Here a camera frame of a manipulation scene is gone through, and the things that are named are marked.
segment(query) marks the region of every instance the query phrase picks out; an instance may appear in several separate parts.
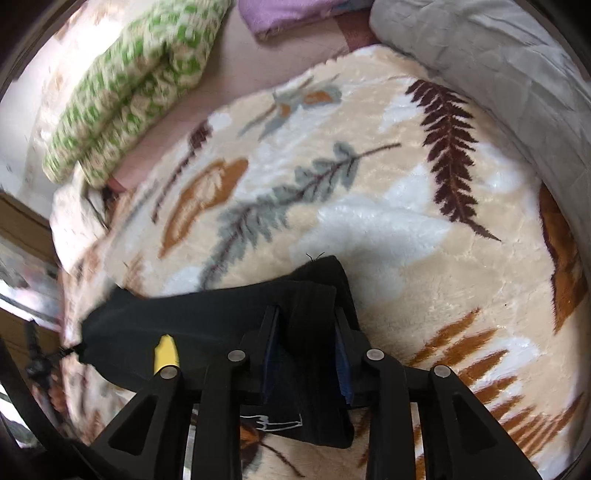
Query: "purple cloth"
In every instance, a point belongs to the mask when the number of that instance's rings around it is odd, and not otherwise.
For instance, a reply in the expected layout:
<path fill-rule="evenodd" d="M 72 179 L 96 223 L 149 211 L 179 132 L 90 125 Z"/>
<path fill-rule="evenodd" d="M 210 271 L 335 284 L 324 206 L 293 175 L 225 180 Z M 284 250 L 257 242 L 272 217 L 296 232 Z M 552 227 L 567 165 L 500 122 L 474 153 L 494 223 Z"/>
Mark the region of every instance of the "purple cloth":
<path fill-rule="evenodd" d="M 238 10 L 255 35 L 272 33 L 294 24 L 330 15 L 343 0 L 239 0 Z"/>

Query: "metal rivet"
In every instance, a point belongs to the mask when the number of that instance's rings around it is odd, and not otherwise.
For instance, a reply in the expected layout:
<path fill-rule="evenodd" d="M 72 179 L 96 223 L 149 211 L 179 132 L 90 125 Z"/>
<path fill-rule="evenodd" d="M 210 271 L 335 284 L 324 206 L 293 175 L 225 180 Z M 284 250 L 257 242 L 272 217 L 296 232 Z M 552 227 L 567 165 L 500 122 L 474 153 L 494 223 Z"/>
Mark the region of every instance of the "metal rivet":
<path fill-rule="evenodd" d="M 366 355 L 368 356 L 368 358 L 370 360 L 381 360 L 382 358 L 384 358 L 384 352 L 382 352 L 381 350 L 377 349 L 377 348 L 372 348 L 371 350 L 368 350 Z"/>
<path fill-rule="evenodd" d="M 228 354 L 228 360 L 231 362 L 242 362 L 246 358 L 246 354 L 242 350 L 232 350 Z"/>
<path fill-rule="evenodd" d="M 438 377 L 446 378 L 452 374 L 452 371 L 449 370 L 449 367 L 447 367 L 445 365 L 437 365 L 433 369 L 433 373 L 435 373 Z"/>
<path fill-rule="evenodd" d="M 177 376 L 177 369 L 174 367 L 171 367 L 171 366 L 164 367 L 160 371 L 160 376 L 166 380 L 170 380 L 171 378 L 174 378 Z"/>

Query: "black cloth bag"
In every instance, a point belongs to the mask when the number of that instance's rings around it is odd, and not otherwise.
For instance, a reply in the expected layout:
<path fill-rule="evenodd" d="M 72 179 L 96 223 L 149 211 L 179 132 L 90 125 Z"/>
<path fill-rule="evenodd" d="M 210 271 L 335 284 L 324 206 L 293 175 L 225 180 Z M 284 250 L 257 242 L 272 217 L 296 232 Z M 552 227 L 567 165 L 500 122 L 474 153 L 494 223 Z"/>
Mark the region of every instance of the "black cloth bag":
<path fill-rule="evenodd" d="M 267 306 L 281 310 L 273 388 L 262 407 L 242 407 L 242 421 L 285 437 L 339 448 L 353 439 L 335 367 L 335 308 L 359 330 L 347 276 L 335 257 L 245 287 L 142 299 L 116 288 L 82 323 L 76 349 L 111 383 L 138 391 L 154 375 L 154 348 L 174 338 L 183 372 L 206 367 L 258 330 Z"/>

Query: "green patterned blanket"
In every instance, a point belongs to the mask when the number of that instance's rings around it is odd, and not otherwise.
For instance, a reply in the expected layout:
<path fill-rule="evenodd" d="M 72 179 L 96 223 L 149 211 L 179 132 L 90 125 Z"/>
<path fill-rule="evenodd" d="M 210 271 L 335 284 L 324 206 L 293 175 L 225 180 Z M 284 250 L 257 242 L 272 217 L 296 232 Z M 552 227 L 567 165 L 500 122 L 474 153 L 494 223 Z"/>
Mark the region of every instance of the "green patterned blanket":
<path fill-rule="evenodd" d="M 43 171 L 56 183 L 77 161 L 105 184 L 119 160 L 197 85 L 231 0 L 173 0 L 131 22 L 96 58 L 72 94 Z"/>

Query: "yellow tab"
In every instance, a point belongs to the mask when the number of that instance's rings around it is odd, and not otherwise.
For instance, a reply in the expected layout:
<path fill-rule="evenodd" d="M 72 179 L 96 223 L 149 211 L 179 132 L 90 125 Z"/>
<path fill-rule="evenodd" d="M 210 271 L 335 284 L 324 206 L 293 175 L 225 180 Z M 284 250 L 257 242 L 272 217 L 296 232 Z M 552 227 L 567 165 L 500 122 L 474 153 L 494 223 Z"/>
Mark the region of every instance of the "yellow tab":
<path fill-rule="evenodd" d="M 174 338 L 170 335 L 162 335 L 160 343 L 154 349 L 154 374 L 167 365 L 180 367 Z"/>

